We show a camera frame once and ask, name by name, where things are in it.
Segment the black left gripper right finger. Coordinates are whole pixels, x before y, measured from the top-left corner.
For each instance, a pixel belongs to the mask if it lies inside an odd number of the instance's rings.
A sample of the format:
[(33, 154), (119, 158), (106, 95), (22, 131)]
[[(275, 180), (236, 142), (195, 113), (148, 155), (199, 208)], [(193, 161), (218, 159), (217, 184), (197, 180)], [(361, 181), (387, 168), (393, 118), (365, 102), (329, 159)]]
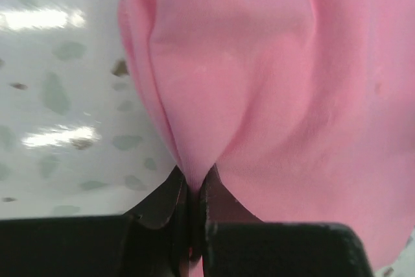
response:
[(364, 247), (336, 223), (270, 223), (250, 213), (212, 167), (200, 190), (204, 276), (368, 277)]

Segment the pink t shirt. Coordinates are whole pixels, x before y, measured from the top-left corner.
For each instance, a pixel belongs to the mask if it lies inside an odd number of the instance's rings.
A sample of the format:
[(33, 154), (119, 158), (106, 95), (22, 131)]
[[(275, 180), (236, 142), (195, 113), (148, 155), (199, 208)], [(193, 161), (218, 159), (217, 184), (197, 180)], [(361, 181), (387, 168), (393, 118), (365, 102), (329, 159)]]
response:
[(121, 0), (141, 101), (193, 192), (350, 226), (374, 269), (414, 227), (414, 0)]

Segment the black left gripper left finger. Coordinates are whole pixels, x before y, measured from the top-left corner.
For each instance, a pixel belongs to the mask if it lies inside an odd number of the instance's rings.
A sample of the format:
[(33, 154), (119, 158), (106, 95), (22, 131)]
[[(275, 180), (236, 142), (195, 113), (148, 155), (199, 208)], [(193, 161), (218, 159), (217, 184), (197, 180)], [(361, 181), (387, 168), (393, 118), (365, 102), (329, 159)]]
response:
[(2, 276), (188, 276), (179, 168), (120, 215), (1, 221)]

